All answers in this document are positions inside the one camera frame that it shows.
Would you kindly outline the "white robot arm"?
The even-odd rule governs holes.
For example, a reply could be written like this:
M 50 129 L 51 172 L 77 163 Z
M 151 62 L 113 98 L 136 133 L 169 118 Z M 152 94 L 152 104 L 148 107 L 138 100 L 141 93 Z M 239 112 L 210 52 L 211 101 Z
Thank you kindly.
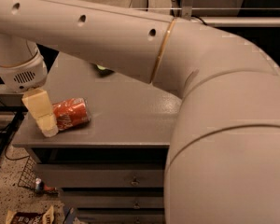
M 79 0 L 0 0 L 0 33 L 181 100 L 166 224 L 280 224 L 280 68 L 260 48 L 196 22 Z

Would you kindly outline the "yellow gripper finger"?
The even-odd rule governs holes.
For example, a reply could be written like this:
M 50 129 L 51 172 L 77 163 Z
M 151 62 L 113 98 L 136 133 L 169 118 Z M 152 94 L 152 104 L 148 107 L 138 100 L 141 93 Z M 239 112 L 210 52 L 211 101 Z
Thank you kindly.
M 45 90 L 28 90 L 21 99 L 45 137 L 52 137 L 58 133 L 52 102 Z

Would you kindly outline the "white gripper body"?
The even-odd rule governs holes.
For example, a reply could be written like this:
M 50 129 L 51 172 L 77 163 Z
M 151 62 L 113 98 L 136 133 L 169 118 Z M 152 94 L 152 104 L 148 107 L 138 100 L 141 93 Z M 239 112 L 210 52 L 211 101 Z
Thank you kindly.
M 26 63 L 13 67 L 0 66 L 0 77 L 14 92 L 24 92 L 43 86 L 47 75 L 48 70 L 39 51 Z

